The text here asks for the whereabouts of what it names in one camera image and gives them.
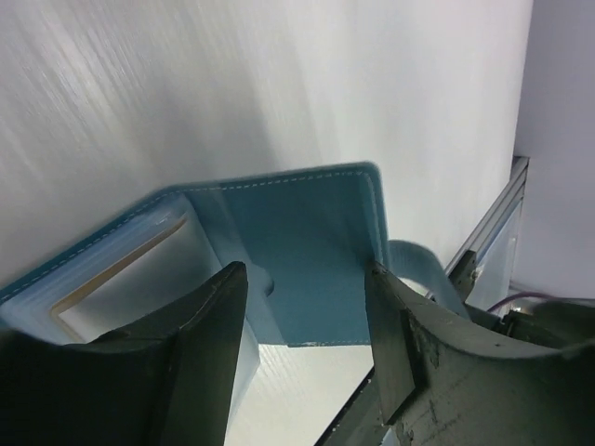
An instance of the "white table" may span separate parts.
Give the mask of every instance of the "white table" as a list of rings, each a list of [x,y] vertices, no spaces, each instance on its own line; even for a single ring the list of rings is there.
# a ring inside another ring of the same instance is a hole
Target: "white table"
[[[531,0],[11,0],[0,281],[167,184],[351,161],[447,261],[506,184]],[[368,348],[263,347],[228,445],[309,445]]]

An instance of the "blue strap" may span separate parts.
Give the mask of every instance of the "blue strap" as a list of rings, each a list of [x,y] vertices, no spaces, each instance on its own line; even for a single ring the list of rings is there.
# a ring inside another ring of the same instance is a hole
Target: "blue strap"
[[[429,250],[415,243],[402,240],[389,242],[390,272],[426,287],[441,306],[468,319],[461,298],[448,280],[440,261]]]

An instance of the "stitched edge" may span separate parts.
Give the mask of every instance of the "stitched edge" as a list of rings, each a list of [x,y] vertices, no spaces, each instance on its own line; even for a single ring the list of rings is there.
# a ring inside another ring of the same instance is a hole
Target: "stitched edge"
[[[314,180],[314,179],[324,179],[324,178],[332,178],[332,177],[351,177],[353,175],[358,176],[358,177],[364,176],[364,178],[366,180],[366,184],[367,184],[368,188],[370,189],[370,192],[372,193],[372,197],[373,197],[372,211],[374,214],[374,221],[376,224],[375,233],[376,233],[377,250],[378,250],[378,254],[380,256],[379,260],[381,263],[383,263],[384,260],[382,258],[382,242],[380,240],[380,226],[379,226],[379,222],[378,222],[377,204],[376,204],[377,197],[376,197],[376,191],[374,189],[374,183],[372,182],[372,178],[364,171],[332,172],[329,174],[308,175],[308,176],[304,176],[304,177],[291,177],[291,178],[275,179],[275,180],[271,180],[271,181],[259,181],[256,183],[239,184],[236,186],[187,188],[187,189],[172,190],[171,192],[162,193],[161,195],[158,195],[157,197],[153,198],[152,200],[146,202],[143,206],[141,206],[139,209],[132,212],[130,215],[126,216],[125,219],[122,220],[122,222],[120,222],[117,226],[115,226],[108,232],[105,232],[104,234],[100,235],[97,239],[93,240],[92,242],[89,242],[87,245],[80,248],[76,252],[70,254],[68,257],[63,258],[59,263],[55,264],[51,268],[40,272],[37,276],[32,278],[30,281],[24,283],[23,285],[21,285],[19,288],[16,288],[16,289],[12,290],[10,293],[0,297],[0,305],[3,304],[4,302],[6,302],[9,298],[18,294],[19,291],[33,285],[34,283],[36,283],[37,281],[42,279],[43,277],[45,277],[47,274],[49,274],[54,269],[61,267],[66,262],[70,261],[71,259],[78,256],[79,254],[83,253],[85,250],[87,250],[88,248],[93,246],[95,243],[99,242],[100,240],[103,240],[108,235],[112,234],[114,231],[116,231],[120,227],[122,227],[125,223],[130,221],[132,218],[134,218],[135,216],[137,216],[138,214],[143,212],[147,207],[163,200],[165,197],[168,197],[170,195],[176,195],[176,194],[185,193],[185,192],[204,192],[204,191],[211,191],[211,190],[241,190],[241,189],[250,189],[250,188],[262,187],[262,186],[270,186],[270,185],[274,185],[274,184],[293,183],[293,182],[297,182],[297,181],[310,181],[310,180]]]

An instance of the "white stitching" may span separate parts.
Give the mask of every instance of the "white stitching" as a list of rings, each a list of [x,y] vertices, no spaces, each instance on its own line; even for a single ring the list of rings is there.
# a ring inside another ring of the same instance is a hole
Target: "white stitching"
[[[288,181],[308,181],[308,180],[312,180],[312,179],[322,179],[322,178],[330,178],[330,177],[344,177],[344,176],[351,176],[355,173],[355,175],[357,176],[361,176],[364,175],[365,179],[366,179],[366,183],[368,185],[368,187],[370,188],[370,191],[372,192],[372,196],[374,197],[374,200],[372,200],[372,211],[374,213],[374,220],[376,223],[375,226],[375,230],[376,230],[376,243],[377,243],[377,250],[378,253],[380,255],[380,263],[383,263],[383,259],[382,259],[382,242],[380,240],[380,227],[379,227],[379,222],[378,222],[378,214],[377,214],[377,206],[376,206],[376,192],[374,190],[374,184],[372,183],[372,178],[370,178],[370,176],[363,172],[363,171],[357,171],[357,172],[333,172],[330,174],[323,174],[323,175],[310,175],[308,177],[298,177],[298,178],[286,178],[283,180],[283,183],[286,183]],[[118,228],[120,228],[122,225],[124,225],[125,223],[127,223],[128,221],[130,221],[131,218],[133,218],[134,216],[137,216],[138,214],[140,214],[142,211],[144,211],[147,207],[151,206],[154,203],[157,203],[161,200],[163,200],[165,197],[168,197],[169,195],[174,195],[177,193],[184,193],[184,192],[203,192],[203,191],[207,191],[207,190],[235,190],[235,189],[247,189],[247,188],[254,188],[256,186],[269,186],[271,184],[279,184],[281,183],[282,180],[281,179],[276,179],[274,181],[267,181],[266,183],[264,182],[260,182],[260,183],[253,183],[253,184],[249,184],[249,185],[239,185],[239,186],[227,186],[227,187],[204,187],[204,188],[189,188],[189,189],[182,189],[182,190],[174,190],[171,192],[166,192],[163,193],[155,198],[153,198],[152,200],[150,200],[149,202],[146,202],[143,206],[141,206],[139,209],[137,209],[136,211],[134,211],[132,214],[130,214],[129,216],[126,216],[124,220],[122,220],[121,223],[119,223],[116,227],[112,228],[111,230],[109,230],[108,232],[100,235],[97,239],[95,239],[93,242],[88,243],[84,248],[79,249],[78,251],[76,251],[75,253],[70,254],[67,258],[62,259],[58,264],[52,266],[49,269],[46,269],[45,271],[39,273],[39,275],[35,276],[33,279],[31,279],[30,281],[24,283],[23,285],[21,285],[19,288],[13,290],[11,293],[8,293],[7,295],[3,295],[2,297],[0,297],[0,304],[4,303],[7,299],[9,299],[10,297],[14,296],[15,294],[17,294],[20,290],[22,290],[23,288],[26,288],[29,285],[34,284],[35,282],[37,282],[38,280],[40,280],[41,278],[43,278],[44,276],[46,276],[49,272],[53,271],[54,269],[62,266],[64,263],[66,263],[67,261],[69,261],[71,258],[78,256],[80,253],[82,253],[83,251],[85,251],[87,248],[93,246],[95,243],[97,243],[98,241],[100,241],[101,239],[104,239],[105,237],[107,237],[108,235],[110,235],[111,233],[113,233],[115,230],[117,230]]]

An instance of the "teal wallet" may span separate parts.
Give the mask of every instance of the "teal wallet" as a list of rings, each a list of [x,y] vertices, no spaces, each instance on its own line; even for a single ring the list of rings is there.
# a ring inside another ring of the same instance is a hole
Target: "teal wallet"
[[[115,240],[135,218],[182,201],[192,214],[193,234],[201,241],[180,239],[179,249],[196,245],[210,253],[196,260],[200,265],[193,277],[206,279],[233,261],[244,262],[246,318],[260,344],[369,344],[364,270],[374,260],[398,277],[426,286],[438,303],[466,316],[430,251],[412,243],[389,242],[380,174],[366,163],[160,190],[10,284],[0,294],[0,310],[9,301],[17,308],[20,296],[32,287],[41,289],[43,281],[65,266],[95,256],[93,250]],[[160,270],[166,274],[181,261],[179,256],[170,257],[163,269],[151,268],[144,279],[138,272],[135,280],[151,281]]]

